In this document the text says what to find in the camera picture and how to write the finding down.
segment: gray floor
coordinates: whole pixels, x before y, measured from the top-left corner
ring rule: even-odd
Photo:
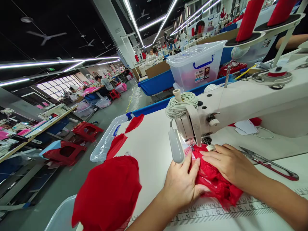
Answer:
[[[134,79],[126,84],[128,90],[122,93],[121,98],[113,101],[109,107],[96,112],[89,122],[98,121],[98,126],[106,130],[115,117],[126,113],[131,99],[129,112],[152,104],[151,98],[143,93]],[[100,134],[97,140],[100,140],[102,136],[103,134]],[[88,150],[74,166],[65,167],[54,174],[53,178],[37,196],[40,201],[35,206],[8,213],[4,220],[0,222],[0,230],[43,231],[58,206],[66,198],[77,194],[88,172],[100,164],[92,163],[89,160],[95,145],[95,142],[87,143]]]

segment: red thread spool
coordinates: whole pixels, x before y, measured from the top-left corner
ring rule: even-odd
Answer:
[[[235,39],[237,42],[242,42],[252,36],[263,2],[264,0],[251,0],[248,2],[242,24]]]
[[[296,2],[297,0],[279,0],[267,26],[275,26],[284,23],[288,19]]]
[[[135,59],[137,62],[139,62],[138,55],[135,55]]]

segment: red plastic stool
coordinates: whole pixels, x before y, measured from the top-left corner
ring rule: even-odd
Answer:
[[[87,147],[61,141],[61,148],[49,150],[43,154],[43,157],[60,165],[73,166],[77,162],[77,155],[85,150]]]
[[[112,89],[112,91],[109,92],[109,95],[112,99],[117,99],[121,97],[121,94],[115,89]]]
[[[85,121],[79,123],[72,129],[73,133],[80,135],[82,138],[87,141],[90,141],[91,143],[96,141],[95,135],[103,131],[103,129]]]

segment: scissors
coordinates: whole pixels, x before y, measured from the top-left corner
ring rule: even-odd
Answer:
[[[243,153],[247,158],[257,162],[258,164],[261,164],[261,165],[269,168],[270,170],[278,173],[279,175],[281,175],[281,176],[283,176],[283,177],[285,177],[285,178],[287,178],[287,179],[289,179],[291,181],[298,181],[299,180],[299,176],[296,173],[291,172],[290,170],[288,170],[288,169],[286,169],[286,168],[284,168],[284,167],[282,167],[282,166],[280,166],[280,165],[270,161],[269,159],[266,159],[265,157],[260,156],[260,155],[258,155],[256,153],[254,153],[253,151],[250,151],[249,149],[242,148],[241,146],[239,146],[239,147],[244,150],[244,152],[243,151],[240,151],[240,152]],[[274,169],[272,167],[272,165],[285,170],[286,172],[288,172],[289,175],[285,175],[282,172]]]

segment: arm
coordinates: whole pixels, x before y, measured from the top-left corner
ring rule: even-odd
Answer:
[[[178,212],[195,201],[202,193],[209,191],[204,185],[195,185],[200,166],[199,158],[188,173],[191,159],[190,152],[183,164],[171,162],[163,189],[127,231],[164,230]]]
[[[216,152],[201,152],[202,158],[218,168],[226,180],[273,208],[294,230],[308,230],[308,200],[259,172],[231,145],[215,147]]]
[[[276,49],[279,50],[285,36],[280,38],[276,44]],[[308,40],[308,34],[292,35],[285,49],[297,49],[299,45]]]

